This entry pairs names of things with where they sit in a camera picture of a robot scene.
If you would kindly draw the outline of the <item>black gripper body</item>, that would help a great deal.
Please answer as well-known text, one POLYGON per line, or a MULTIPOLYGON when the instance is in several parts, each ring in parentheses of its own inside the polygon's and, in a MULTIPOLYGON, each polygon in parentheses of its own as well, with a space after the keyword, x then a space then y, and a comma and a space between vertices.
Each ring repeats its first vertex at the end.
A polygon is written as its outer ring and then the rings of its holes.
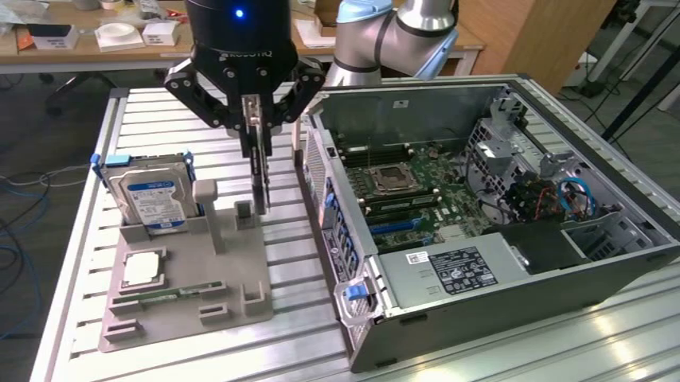
POLYGON ((297 63, 287 1, 186 1, 189 59, 218 88, 272 95, 297 63))

